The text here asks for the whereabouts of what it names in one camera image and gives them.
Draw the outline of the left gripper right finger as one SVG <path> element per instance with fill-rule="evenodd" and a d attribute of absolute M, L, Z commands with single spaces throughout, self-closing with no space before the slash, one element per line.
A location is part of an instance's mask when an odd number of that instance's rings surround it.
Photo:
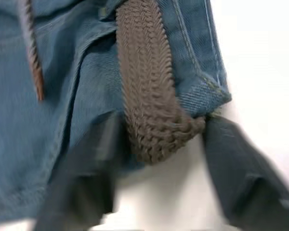
<path fill-rule="evenodd" d="M 289 231 L 289 190 L 238 125 L 208 117 L 205 157 L 223 215 L 242 231 Z"/>

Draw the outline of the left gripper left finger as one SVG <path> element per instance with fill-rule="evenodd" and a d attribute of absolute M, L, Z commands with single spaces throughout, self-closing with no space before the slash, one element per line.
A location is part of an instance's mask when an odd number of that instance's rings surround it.
<path fill-rule="evenodd" d="M 65 154 L 49 185 L 35 229 L 87 231 L 113 211 L 116 181 L 126 159 L 121 115 L 101 115 Z"/>

